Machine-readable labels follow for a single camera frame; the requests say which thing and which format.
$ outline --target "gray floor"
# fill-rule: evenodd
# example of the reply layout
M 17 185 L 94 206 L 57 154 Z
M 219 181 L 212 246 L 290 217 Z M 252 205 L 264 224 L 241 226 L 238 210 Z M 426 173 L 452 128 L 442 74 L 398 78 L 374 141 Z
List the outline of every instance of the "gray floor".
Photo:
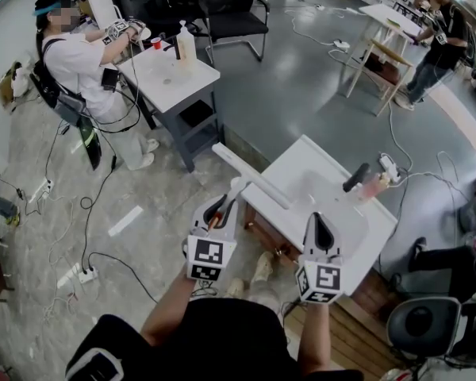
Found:
M 216 54 L 222 78 L 217 84 L 217 105 L 226 125 L 272 161 L 302 134 L 307 134 L 349 170 L 366 161 L 374 165 L 379 152 L 388 152 L 400 165 L 407 159 L 391 138 L 388 112 L 371 113 L 378 104 L 375 86 L 361 78 L 353 95 L 342 96 L 350 73 L 331 60 L 328 47 L 295 35 L 286 6 L 307 6 L 309 2 L 330 7 L 358 8 L 358 0 L 269 0 L 272 5 L 267 56 L 262 63 L 245 47 L 222 48 Z M 338 18 L 327 12 L 314 19 L 297 21 L 304 33 L 322 41 L 340 38 L 353 41 L 365 25 L 363 17 L 345 14 Z M 259 38 L 252 38 L 259 46 Z M 423 52 L 413 50 L 412 57 Z M 439 172 L 438 151 L 448 152 L 459 172 L 458 187 L 471 192 L 476 180 L 476 153 L 456 126 L 430 99 L 414 113 L 396 111 L 393 127 L 398 141 L 413 157 L 413 171 Z M 32 194 L 44 177 L 44 163 L 59 118 L 46 106 L 30 102 L 13 114 L 10 166 L 4 179 Z M 187 174 L 165 130 L 143 131 L 161 140 L 155 163 L 144 171 L 119 168 L 102 192 L 89 226 L 89 251 L 110 253 L 131 264 L 154 297 L 163 294 L 183 264 L 180 244 L 187 235 L 194 208 L 204 200 L 225 192 L 234 172 L 210 152 L 197 158 L 196 171 Z M 0 357 L 25 380 L 62 379 L 65 365 L 95 318 L 117 314 L 139 328 L 153 303 L 126 267 L 96 256 L 99 280 L 81 288 L 68 281 L 57 291 L 56 280 L 81 259 L 87 212 L 79 206 L 82 196 L 94 197 L 109 171 L 111 152 L 103 142 L 102 165 L 92 172 L 85 152 L 71 152 L 79 136 L 71 129 L 57 138 L 49 166 L 56 182 L 52 198 L 41 208 L 42 215 L 23 217 L 23 226 L 11 229 L 0 218 L 0 237 L 10 245 L 1 250 L 5 272 L 12 274 L 16 291 L 9 302 L 0 304 Z M 452 167 L 443 159 L 445 174 L 453 179 Z M 393 213 L 398 210 L 403 189 L 392 189 L 380 200 Z M 0 184 L 0 194 L 17 199 L 12 188 Z M 455 195 L 457 206 L 463 200 Z M 144 211 L 115 237 L 108 230 L 131 209 Z M 48 254 L 54 244 L 50 265 Z M 386 246 L 382 262 L 386 274 L 403 271 L 403 257 L 413 240 L 426 236 L 433 247 L 453 245 L 454 214 L 447 187 L 427 177 L 409 181 L 401 224 Z M 236 250 L 226 277 L 217 285 L 224 289 L 237 275 L 248 279 L 261 253 L 257 240 L 239 230 Z M 283 300 L 295 296 L 294 278 L 285 271 L 275 276 L 274 285 Z M 406 287 L 424 291 L 447 287 L 443 275 L 407 275 Z M 75 297 L 69 306 L 62 299 Z
M 353 44 L 365 27 L 366 17 L 344 13 L 344 18 L 339 18 L 328 9 L 356 10 L 364 3 L 360 0 L 268 1 L 270 32 L 262 63 L 242 46 L 216 50 L 217 68 L 222 74 L 217 84 L 217 104 L 225 123 L 269 161 L 306 134 L 349 171 L 362 162 L 379 169 L 380 152 L 389 153 L 400 166 L 408 167 L 408 159 L 392 140 L 388 109 L 380 117 L 373 115 L 379 104 L 376 86 L 363 76 L 351 97 L 345 98 L 343 92 L 347 90 L 351 71 L 330 58 L 327 53 L 330 47 L 296 35 L 291 18 L 284 13 L 309 10 L 315 17 L 310 14 L 297 17 L 299 32 L 321 42 L 339 38 Z M 321 4 L 326 10 L 316 11 L 313 4 Z M 263 11 L 257 8 L 256 14 L 260 17 Z M 260 47 L 259 37 L 250 40 Z M 425 48 L 409 46 L 405 55 L 417 63 L 425 53 Z M 460 81 L 455 77 L 451 83 L 458 85 Z M 472 98 L 472 92 L 461 99 L 468 98 Z M 396 105 L 393 110 L 395 137 L 413 158 L 412 172 L 440 174 L 436 154 L 445 151 L 455 161 L 459 173 L 459 183 L 455 185 L 471 194 L 471 184 L 476 180 L 476 151 L 453 121 L 430 98 L 418 105 L 415 112 L 401 110 Z M 455 180 L 450 162 L 445 157 L 441 160 L 445 176 Z M 454 194 L 456 206 L 461 206 L 465 200 Z M 379 199 L 396 215 L 402 195 L 403 187 L 390 189 Z M 425 176 L 410 179 L 397 234 L 382 254 L 384 274 L 405 272 L 406 253 L 420 236 L 427 237 L 432 248 L 453 247 L 453 210 L 444 183 Z M 405 275 L 402 285 L 412 292 L 446 291 L 447 273 Z

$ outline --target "black office chair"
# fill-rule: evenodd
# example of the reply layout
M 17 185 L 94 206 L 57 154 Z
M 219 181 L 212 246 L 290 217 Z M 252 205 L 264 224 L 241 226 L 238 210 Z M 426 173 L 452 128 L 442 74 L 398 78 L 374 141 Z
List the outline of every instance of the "black office chair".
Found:
M 264 0 L 258 0 L 266 10 L 264 22 L 250 12 L 253 0 L 201 0 L 200 5 L 205 13 L 205 25 L 208 29 L 209 46 L 206 53 L 213 66 L 213 48 L 229 44 L 246 44 L 252 50 L 258 61 L 264 57 L 264 47 L 268 33 L 268 14 L 270 5 Z M 214 44 L 221 38 L 244 37 L 247 35 L 263 34 L 263 47 L 259 54 L 247 40 L 234 40 Z

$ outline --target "black t-shirt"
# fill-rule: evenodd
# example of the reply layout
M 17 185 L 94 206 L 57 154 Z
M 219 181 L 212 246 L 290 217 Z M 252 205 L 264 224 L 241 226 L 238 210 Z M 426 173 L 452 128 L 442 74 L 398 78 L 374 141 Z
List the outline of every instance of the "black t-shirt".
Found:
M 448 38 L 459 38 L 460 40 L 467 41 L 468 31 L 466 20 L 462 12 L 456 7 L 453 10 L 453 26 L 451 27 L 451 31 L 449 30 L 451 23 L 450 10 L 452 6 L 453 3 L 449 2 L 440 7 L 441 14 L 444 17 L 447 26 L 443 31 Z M 465 51 L 466 49 L 463 47 L 455 47 L 454 45 L 449 44 L 441 45 L 434 37 L 430 51 L 425 56 L 425 62 L 436 65 L 442 69 L 455 69 L 456 64 Z
M 118 317 L 105 315 L 86 336 L 67 370 L 90 348 L 121 361 L 125 380 L 301 379 L 274 312 L 254 302 L 206 298 L 190 302 L 182 324 L 160 347 Z M 316 372 L 306 380 L 363 381 L 354 370 Z

